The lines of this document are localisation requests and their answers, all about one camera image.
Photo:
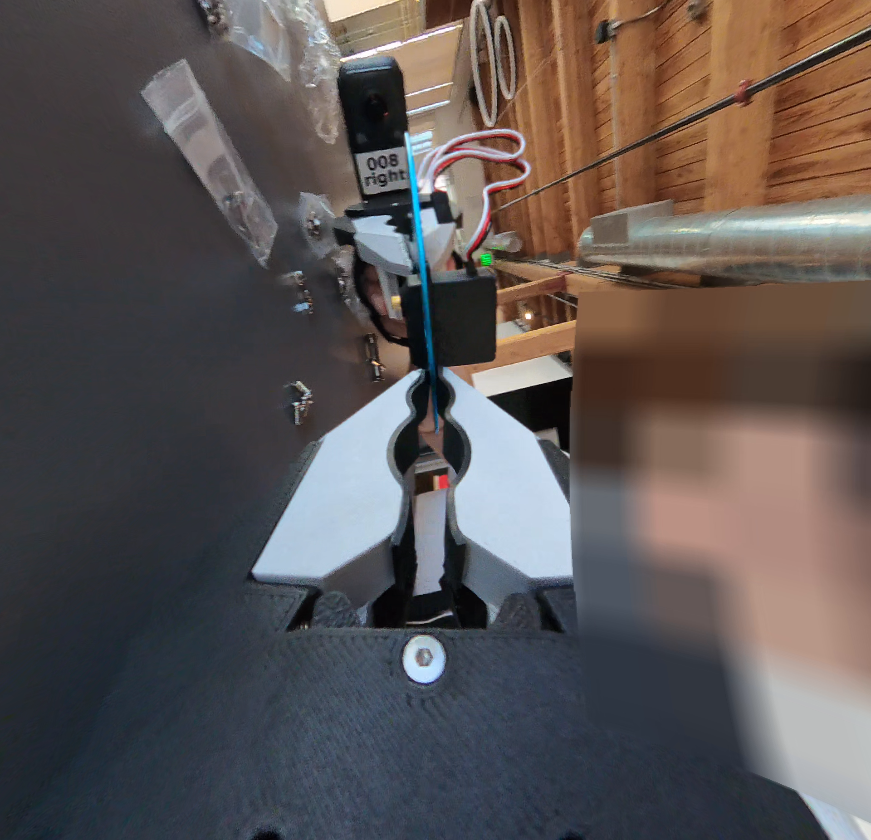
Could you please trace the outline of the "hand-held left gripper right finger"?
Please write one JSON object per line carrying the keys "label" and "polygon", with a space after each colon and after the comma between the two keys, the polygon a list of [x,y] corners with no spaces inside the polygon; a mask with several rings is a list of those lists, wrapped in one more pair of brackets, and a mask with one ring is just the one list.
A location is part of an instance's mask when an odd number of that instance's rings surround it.
{"label": "hand-held left gripper right finger", "polygon": [[539,440],[453,371],[440,380],[443,451],[459,462],[449,525],[464,549],[462,584],[489,606],[570,586],[570,503]]}

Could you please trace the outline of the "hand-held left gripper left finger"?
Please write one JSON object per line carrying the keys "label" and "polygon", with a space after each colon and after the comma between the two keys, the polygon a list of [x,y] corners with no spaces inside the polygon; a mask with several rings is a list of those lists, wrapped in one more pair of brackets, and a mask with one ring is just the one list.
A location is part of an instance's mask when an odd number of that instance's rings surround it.
{"label": "hand-held left gripper left finger", "polygon": [[429,393],[427,372],[412,371],[320,440],[254,563],[255,581],[340,592],[355,608],[404,586],[415,559],[409,473]]}

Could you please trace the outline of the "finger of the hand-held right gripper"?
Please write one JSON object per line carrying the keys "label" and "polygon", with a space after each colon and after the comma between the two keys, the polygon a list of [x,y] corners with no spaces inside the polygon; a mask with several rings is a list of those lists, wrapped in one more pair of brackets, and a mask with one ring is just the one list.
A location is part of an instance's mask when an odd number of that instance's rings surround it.
{"label": "finger of the hand-held right gripper", "polygon": [[448,270],[455,248],[456,225],[452,218],[440,223],[436,217],[421,218],[423,257],[430,270]]}
{"label": "finger of the hand-held right gripper", "polygon": [[400,279],[416,273],[409,236],[397,232],[386,215],[353,219],[354,245],[365,264],[376,269],[386,310],[400,310]]}

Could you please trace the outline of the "blue round metal plate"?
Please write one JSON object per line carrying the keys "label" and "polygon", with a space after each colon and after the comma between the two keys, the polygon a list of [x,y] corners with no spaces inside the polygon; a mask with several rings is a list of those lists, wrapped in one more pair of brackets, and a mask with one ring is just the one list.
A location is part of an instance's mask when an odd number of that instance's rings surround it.
{"label": "blue round metal plate", "polygon": [[411,135],[408,129],[405,130],[403,139],[408,162],[411,214],[415,233],[418,276],[421,287],[422,331],[428,359],[428,373],[430,377],[430,398],[432,403],[433,432],[436,436],[439,436],[441,434],[441,418],[439,414],[437,398],[438,372],[435,358],[435,347],[430,312],[430,273],[426,256],[424,241],[425,239],[422,231],[420,191],[418,186],[415,159],[412,149]]}

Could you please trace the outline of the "person's right hand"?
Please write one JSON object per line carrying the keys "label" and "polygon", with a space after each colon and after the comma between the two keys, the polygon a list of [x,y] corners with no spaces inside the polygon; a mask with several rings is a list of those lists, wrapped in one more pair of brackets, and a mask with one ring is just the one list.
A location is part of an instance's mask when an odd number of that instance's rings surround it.
{"label": "person's right hand", "polygon": [[389,342],[407,345],[406,323],[388,315],[387,302],[378,269],[357,260],[354,266],[354,275],[359,298],[369,312],[379,333]]}

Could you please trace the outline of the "crumpled clear plastic wrap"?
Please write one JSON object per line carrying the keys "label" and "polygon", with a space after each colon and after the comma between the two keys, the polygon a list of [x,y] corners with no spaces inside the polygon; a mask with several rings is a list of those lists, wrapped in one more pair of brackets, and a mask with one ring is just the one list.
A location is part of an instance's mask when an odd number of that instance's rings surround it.
{"label": "crumpled clear plastic wrap", "polygon": [[298,40],[299,79],[314,130],[335,144],[340,132],[338,75],[341,53],[314,0],[294,0],[291,22]]}

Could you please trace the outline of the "flat clear bag white label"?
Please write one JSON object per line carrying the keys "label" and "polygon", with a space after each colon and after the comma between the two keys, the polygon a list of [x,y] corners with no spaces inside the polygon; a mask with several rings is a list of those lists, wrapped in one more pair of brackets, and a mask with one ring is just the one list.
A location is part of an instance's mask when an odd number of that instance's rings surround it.
{"label": "flat clear bag white label", "polygon": [[230,228],[267,268],[278,224],[187,60],[160,70],[141,94]]}

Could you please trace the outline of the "thin black ceiling rod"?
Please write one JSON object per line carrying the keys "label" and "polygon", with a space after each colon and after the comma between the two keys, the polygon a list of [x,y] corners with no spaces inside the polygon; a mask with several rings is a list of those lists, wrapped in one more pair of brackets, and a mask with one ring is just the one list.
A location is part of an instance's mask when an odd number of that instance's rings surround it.
{"label": "thin black ceiling rod", "polygon": [[840,40],[837,40],[831,45],[815,51],[812,54],[800,59],[798,62],[794,62],[793,64],[788,65],[775,73],[771,73],[758,81],[743,81],[739,83],[737,90],[733,94],[726,95],[725,97],[718,99],[714,103],[711,103],[702,108],[698,108],[697,110],[692,111],[689,115],[684,116],[677,121],[668,124],[665,127],[661,127],[650,133],[649,135],[639,138],[629,144],[626,144],[625,146],[614,149],[609,154],[595,159],[592,162],[586,163],[580,168],[577,168],[553,181],[545,183],[543,186],[532,190],[527,195],[522,195],[517,199],[511,200],[499,209],[492,211],[492,215],[497,216],[499,214],[503,214],[508,209],[512,208],[517,204],[527,202],[530,198],[534,196],[544,193],[550,189],[556,188],[557,186],[564,185],[565,183],[572,181],[577,177],[580,177],[584,174],[595,171],[600,167],[615,162],[617,159],[626,156],[631,152],[634,152],[635,150],[642,149],[653,142],[660,141],[674,133],[687,129],[698,122],[702,122],[707,118],[728,109],[729,107],[746,107],[757,95],[776,88],[782,83],[789,82],[804,73],[819,68],[827,64],[828,62],[833,61],[834,59],[837,59],[844,55],[850,55],[856,49],[868,46],[869,43],[870,26],[866,26],[865,28]]}

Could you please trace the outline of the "metal air duct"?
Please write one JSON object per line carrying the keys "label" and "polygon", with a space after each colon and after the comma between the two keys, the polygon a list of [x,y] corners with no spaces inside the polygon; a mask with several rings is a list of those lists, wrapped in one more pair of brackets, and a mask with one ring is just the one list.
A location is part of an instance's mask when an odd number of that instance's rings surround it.
{"label": "metal air duct", "polygon": [[870,197],[676,214],[666,200],[592,218],[578,264],[750,283],[870,279]]}

